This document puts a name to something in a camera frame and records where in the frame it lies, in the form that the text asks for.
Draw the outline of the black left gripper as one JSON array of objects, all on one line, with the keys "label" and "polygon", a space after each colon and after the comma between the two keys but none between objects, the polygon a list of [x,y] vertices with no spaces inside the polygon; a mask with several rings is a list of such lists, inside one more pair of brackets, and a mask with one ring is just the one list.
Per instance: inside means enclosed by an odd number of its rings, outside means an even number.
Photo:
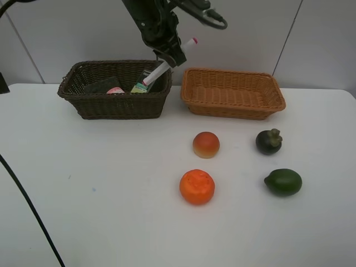
[{"label": "black left gripper", "polygon": [[154,50],[156,56],[166,61],[170,67],[177,67],[186,62],[177,34],[178,17],[168,12],[156,22],[143,21],[139,30],[144,44]]}]

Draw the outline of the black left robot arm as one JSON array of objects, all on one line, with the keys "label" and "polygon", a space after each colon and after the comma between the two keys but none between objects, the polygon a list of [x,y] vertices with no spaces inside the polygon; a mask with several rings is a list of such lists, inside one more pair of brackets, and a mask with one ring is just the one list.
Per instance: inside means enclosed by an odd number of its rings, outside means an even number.
[{"label": "black left robot arm", "polygon": [[179,20],[168,1],[123,1],[144,44],[174,68],[186,62],[177,33]]}]

